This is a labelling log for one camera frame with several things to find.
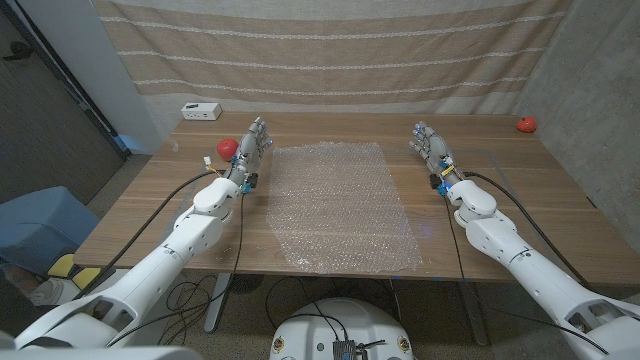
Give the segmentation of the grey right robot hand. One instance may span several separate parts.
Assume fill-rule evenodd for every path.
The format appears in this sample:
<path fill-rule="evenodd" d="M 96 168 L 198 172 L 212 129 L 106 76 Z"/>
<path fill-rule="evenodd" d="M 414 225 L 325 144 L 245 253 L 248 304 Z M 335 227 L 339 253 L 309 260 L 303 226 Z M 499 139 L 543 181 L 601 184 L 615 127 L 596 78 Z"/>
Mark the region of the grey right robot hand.
<path fill-rule="evenodd" d="M 446 195 L 451 187 L 464 180 L 464 176 L 456 168 L 453 154 L 435 130 L 423 121 L 412 130 L 414 139 L 409 146 L 425 161 L 429 169 L 430 185 L 441 195 Z"/>

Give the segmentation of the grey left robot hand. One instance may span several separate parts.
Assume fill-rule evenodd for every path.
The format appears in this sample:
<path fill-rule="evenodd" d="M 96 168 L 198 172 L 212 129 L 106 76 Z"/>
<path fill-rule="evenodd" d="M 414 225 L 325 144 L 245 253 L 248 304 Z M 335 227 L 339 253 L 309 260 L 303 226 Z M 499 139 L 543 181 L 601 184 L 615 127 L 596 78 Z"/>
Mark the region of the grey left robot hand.
<path fill-rule="evenodd" d="M 262 157 L 273 144 L 266 122 L 257 117 L 243 135 L 236 153 L 232 157 L 230 167 L 223 177 L 238 186 L 244 186 L 249 177 L 258 172 Z"/>

